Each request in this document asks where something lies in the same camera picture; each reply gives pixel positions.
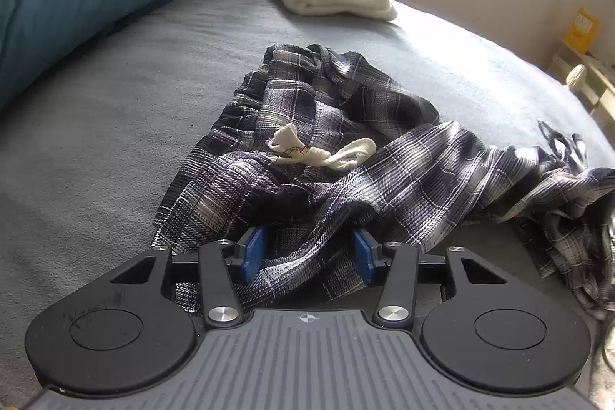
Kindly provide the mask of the black white plaid pants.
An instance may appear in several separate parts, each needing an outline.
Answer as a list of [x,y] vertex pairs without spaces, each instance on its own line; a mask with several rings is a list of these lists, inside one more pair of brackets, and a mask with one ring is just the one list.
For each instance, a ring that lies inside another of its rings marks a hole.
[[359,53],[275,45],[183,162],[153,242],[192,253],[266,227],[264,266],[238,289],[252,309],[300,290],[328,302],[360,289],[334,238],[345,226],[426,252],[461,224],[515,219],[540,274],[560,274],[605,316],[613,169],[589,168],[578,135],[541,131],[547,149],[488,147]]

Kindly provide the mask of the grey bed blanket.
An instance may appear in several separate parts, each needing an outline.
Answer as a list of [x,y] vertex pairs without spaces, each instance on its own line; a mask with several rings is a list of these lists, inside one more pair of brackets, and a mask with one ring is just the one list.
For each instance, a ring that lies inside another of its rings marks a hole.
[[565,87],[514,53],[406,5],[392,23],[302,17],[278,0],[173,0],[38,79],[1,116],[1,401],[38,392],[23,342],[47,306],[139,254],[179,166],[275,44],[356,51],[484,144],[578,133],[614,152]]

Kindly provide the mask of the white pinecone ornament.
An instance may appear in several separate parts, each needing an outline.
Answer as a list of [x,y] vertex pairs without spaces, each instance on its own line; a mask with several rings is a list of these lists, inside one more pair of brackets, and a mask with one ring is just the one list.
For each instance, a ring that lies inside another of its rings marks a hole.
[[572,68],[565,79],[565,84],[569,91],[573,91],[574,93],[581,91],[586,81],[587,74],[587,67],[582,63]]

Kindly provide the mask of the light wooden desk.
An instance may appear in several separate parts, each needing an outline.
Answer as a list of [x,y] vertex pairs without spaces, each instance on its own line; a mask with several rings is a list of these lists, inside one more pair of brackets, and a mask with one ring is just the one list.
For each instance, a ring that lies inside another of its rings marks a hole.
[[576,65],[582,63],[587,67],[587,78],[583,88],[577,96],[589,115],[602,128],[614,126],[614,73],[608,70],[600,61],[589,54],[574,51],[563,41],[559,42],[557,51],[552,55],[552,60],[546,73],[562,84],[568,73]]

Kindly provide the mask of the yellow box on desk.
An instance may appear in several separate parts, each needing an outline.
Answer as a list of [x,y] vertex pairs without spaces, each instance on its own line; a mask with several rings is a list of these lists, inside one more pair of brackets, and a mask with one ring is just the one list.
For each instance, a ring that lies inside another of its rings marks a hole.
[[566,30],[563,42],[578,53],[587,54],[600,27],[599,19],[582,7]]

